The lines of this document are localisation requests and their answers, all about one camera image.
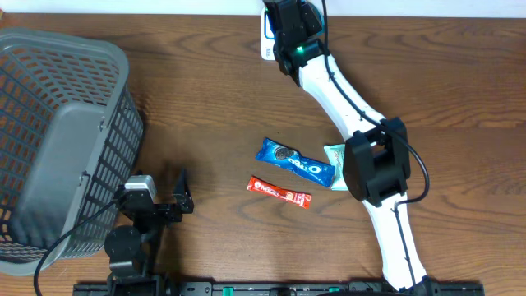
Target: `red candy bar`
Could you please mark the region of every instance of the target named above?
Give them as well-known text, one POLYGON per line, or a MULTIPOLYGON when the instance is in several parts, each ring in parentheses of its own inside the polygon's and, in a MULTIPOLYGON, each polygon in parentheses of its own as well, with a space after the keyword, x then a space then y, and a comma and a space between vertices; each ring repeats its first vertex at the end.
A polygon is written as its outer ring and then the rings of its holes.
POLYGON ((256 177, 252 177, 247 186, 248 191, 260 192, 271 197, 278 197, 282 200, 292 202, 304 209, 308 209, 311 204, 311 195, 306 193, 294 192, 290 190, 281 189, 267 182, 261 181, 256 177))

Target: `blue snack wrapper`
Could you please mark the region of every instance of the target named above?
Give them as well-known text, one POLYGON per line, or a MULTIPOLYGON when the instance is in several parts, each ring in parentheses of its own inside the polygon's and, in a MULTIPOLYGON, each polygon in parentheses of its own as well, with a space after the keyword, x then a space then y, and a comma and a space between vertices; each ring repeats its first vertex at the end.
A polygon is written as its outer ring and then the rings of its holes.
POLYGON ((332 184, 336 170, 332 165, 303 157, 299 152, 282 146, 269 138, 263 141, 263 146, 256 155, 256 159, 277 165, 281 169, 293 171, 296 175, 324 187, 329 187, 332 184))

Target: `black cable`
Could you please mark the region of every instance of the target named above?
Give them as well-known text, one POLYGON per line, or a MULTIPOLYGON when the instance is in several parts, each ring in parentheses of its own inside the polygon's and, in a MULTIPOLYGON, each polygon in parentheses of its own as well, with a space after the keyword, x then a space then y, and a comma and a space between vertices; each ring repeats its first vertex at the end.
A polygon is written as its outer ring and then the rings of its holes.
POLYGON ((394 204, 394 209, 393 209, 394 215, 396 216, 396 221, 397 221, 398 226, 399 226, 400 237, 402 238, 402 244, 404 245, 405 256, 406 256, 405 259, 406 259, 406 261, 408 262, 408 265, 409 265, 409 272, 411 273, 411 279, 413 280, 413 287, 414 287, 416 282, 415 282, 415 279, 414 279, 413 266, 411 265, 411 260, 409 258, 408 248, 407 248, 407 244, 406 244, 405 238, 404 238, 404 231, 402 230, 402 224, 401 224, 400 218, 399 218, 398 206, 399 205, 403 205, 403 204, 410 204, 410 203, 414 203, 414 202, 419 202, 419 201, 421 201, 422 199, 424 199, 427 196, 427 194, 429 193, 429 187, 430 187, 429 172, 427 172, 426 165, 424 164, 424 162, 423 162, 422 158, 420 157, 420 155, 418 155, 418 153, 415 151, 415 149, 412 148, 409 145, 409 143, 405 139, 403 139, 401 137, 401 135, 399 135, 396 132, 391 131, 389 128, 379 124, 378 122, 376 122, 372 118, 368 117, 365 114, 365 112, 362 111, 347 96, 345 91, 341 88, 341 86, 335 80, 335 77, 334 77, 335 74, 330 70, 330 66, 329 66, 329 54, 330 54, 330 52, 329 52, 329 30, 328 30, 328 22, 327 22, 327 6, 325 4, 325 0, 321 0, 321 5, 323 6, 323 21, 324 21, 324 32, 325 32, 325 42, 324 42, 324 48, 323 48, 324 49, 324 57, 325 57, 325 68, 327 69, 327 73, 329 74, 330 80, 334 83, 334 85, 338 89, 339 93, 351 104, 353 109, 356 110, 356 112, 358 112, 358 114, 360 114, 360 116, 363 119, 367 120, 368 122, 370 122, 375 127, 380 128, 386 135, 388 135, 388 136, 394 138, 396 141, 399 141, 400 143, 402 143, 409 150, 409 152, 411 152, 411 154, 414 156, 414 159, 418 162, 418 165, 420 165, 420 168, 422 169, 422 173, 424 175, 425 185, 424 185, 424 190, 423 190, 422 194, 419 197, 416 197, 416 198, 413 198, 413 199, 408 199, 406 201, 397 201, 394 204))
POLYGON ((57 241, 55 241, 55 243, 53 243, 53 245, 51 245, 51 247, 48 248, 48 251, 46 251, 46 253, 42 256, 42 259, 40 259, 39 264, 36 266, 35 275, 33 275, 33 286, 35 287, 35 293, 37 294, 37 296, 42 296, 42 293, 40 292, 40 288, 39 288, 40 269, 42 269, 42 266, 44 265, 44 262, 49 257, 49 254, 51 254, 53 249, 55 249, 68 236, 72 235, 77 229, 79 229, 80 227, 86 225, 88 222, 91 222, 92 220, 94 220, 95 218, 100 216, 102 213, 104 213, 107 209, 112 207, 115 204, 115 202, 116 202, 115 199, 111 200, 106 206, 103 206, 102 209, 100 209, 98 212, 94 213, 90 218, 80 222, 75 227, 73 227, 70 231, 66 232, 62 237, 57 239, 57 241))

